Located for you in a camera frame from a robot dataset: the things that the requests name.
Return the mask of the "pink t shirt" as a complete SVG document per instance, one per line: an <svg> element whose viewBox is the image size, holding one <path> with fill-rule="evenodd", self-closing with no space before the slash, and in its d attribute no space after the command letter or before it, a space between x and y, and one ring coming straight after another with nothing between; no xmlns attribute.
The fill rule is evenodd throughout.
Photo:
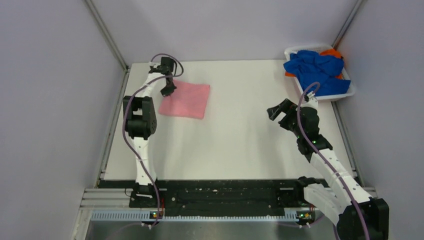
<svg viewBox="0 0 424 240"><path fill-rule="evenodd" d="M211 87L208 84L195 84L181 80L173 82L176 90L163 98L158 113L169 117L182 117L202 120Z"/></svg>

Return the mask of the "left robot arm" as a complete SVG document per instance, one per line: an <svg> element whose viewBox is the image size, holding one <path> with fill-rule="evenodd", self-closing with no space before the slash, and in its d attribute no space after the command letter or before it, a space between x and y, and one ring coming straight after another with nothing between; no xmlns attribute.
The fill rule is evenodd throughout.
<svg viewBox="0 0 424 240"><path fill-rule="evenodd" d="M162 96L171 95L177 88L173 83L173 72L177 62L170 56L161 55L159 63L149 62L149 72L145 82L132 95L124 96L123 139L135 154L134 195L149 207L160 202L156 186L157 175L149 161L149 138L156 132L158 121L152 93L157 85L163 85Z"/></svg>

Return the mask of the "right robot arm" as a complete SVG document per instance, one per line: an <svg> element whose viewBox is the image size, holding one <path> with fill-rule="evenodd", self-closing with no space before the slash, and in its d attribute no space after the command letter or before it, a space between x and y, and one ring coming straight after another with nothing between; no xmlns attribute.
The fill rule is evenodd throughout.
<svg viewBox="0 0 424 240"><path fill-rule="evenodd" d="M344 167L330 142L320 133L318 101L312 97L296 104L285 99L267 109L270 120L281 113L279 126L296 136L299 152L323 177L331 190L313 177L300 177L293 200L319 208L332 223L340 240L387 240L389 205L371 196Z"/></svg>

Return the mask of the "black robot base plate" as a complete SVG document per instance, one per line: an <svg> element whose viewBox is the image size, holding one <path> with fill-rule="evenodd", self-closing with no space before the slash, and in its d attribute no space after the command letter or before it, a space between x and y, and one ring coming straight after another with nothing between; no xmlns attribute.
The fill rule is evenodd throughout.
<svg viewBox="0 0 424 240"><path fill-rule="evenodd" d="M158 199L130 195L129 207L164 209L166 217L280 217L311 210L289 180L159 180Z"/></svg>

